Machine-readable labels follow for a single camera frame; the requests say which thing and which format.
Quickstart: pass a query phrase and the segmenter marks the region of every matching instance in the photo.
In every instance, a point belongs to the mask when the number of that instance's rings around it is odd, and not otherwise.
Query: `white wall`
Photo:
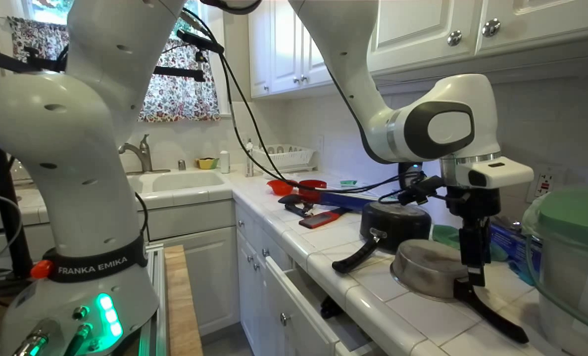
[[[418,95],[386,99],[400,107]],[[588,78],[495,84],[495,97],[507,157],[539,173],[555,173],[558,186],[588,182]],[[339,95],[295,99],[273,121],[289,127],[293,143],[317,149],[321,169],[343,178],[370,182],[394,173],[394,167],[376,165],[364,155],[357,125]],[[503,190],[507,218],[521,218],[527,192],[529,184]],[[444,216],[438,212],[434,218],[454,222]]]

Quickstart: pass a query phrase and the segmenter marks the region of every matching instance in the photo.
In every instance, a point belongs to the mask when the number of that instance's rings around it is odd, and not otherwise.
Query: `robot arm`
[[[368,157],[378,163],[442,159],[450,186],[501,188],[533,180],[531,169],[499,157],[487,78],[448,78],[412,105],[390,109],[366,68],[378,0],[289,2],[353,111]]]

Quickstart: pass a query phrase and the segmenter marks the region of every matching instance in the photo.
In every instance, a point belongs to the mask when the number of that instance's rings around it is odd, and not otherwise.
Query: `white tile countertop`
[[[562,354],[541,337],[539,295],[503,264],[487,265],[487,289],[481,299],[509,321],[521,325],[531,343],[521,347],[491,329],[477,313],[456,301],[442,301],[412,293],[390,275],[394,256],[374,252],[347,277],[333,271],[331,264],[353,256],[359,238],[361,216],[345,214],[319,230],[299,226],[299,216],[285,212],[271,194],[265,176],[246,178],[222,175],[224,186],[200,190],[202,200],[230,194],[246,202],[262,216],[281,246],[329,293],[349,317],[388,354],[414,356],[509,356],[509,354]],[[36,190],[20,190],[24,224],[48,222],[42,196]],[[180,204],[188,192],[143,194],[149,206]]]

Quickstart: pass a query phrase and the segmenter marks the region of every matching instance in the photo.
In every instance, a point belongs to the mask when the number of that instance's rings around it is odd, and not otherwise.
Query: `kitchen counter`
[[[271,226],[281,240],[279,244],[295,264],[311,275],[384,353],[416,356],[560,354],[541,337],[537,291],[525,285],[507,265],[487,265],[487,289],[479,291],[479,295],[491,309],[527,331],[531,343],[525,347],[499,335],[461,303],[440,301],[404,287],[388,271],[394,256],[376,252],[351,275],[337,275],[331,264],[353,256],[353,252],[362,246],[359,238],[359,214],[347,214],[319,230],[305,230],[299,226],[299,216],[285,212],[283,206],[277,204],[277,198],[265,184],[267,176],[246,178],[244,175],[232,173],[222,175],[222,178],[226,186],[234,190],[236,200],[242,200]],[[327,178],[331,188],[327,175],[313,173],[291,178]],[[163,206],[163,200],[168,204],[182,198],[182,192],[174,192],[172,200],[155,194],[145,196],[153,206]],[[40,208],[40,202],[32,200],[30,194],[22,196],[20,208],[30,218],[34,214],[40,222],[46,220],[44,208]]]
[[[166,305],[168,305],[168,356],[202,356],[196,325],[190,273],[180,246],[165,250]]]

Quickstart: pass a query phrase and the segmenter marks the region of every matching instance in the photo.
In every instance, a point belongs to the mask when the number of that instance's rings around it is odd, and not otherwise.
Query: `faucet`
[[[139,163],[141,163],[141,173],[155,173],[153,171],[153,153],[151,153],[151,145],[149,145],[149,135],[143,135],[143,139],[139,141],[139,147],[125,143],[119,147],[119,155],[131,151]]]

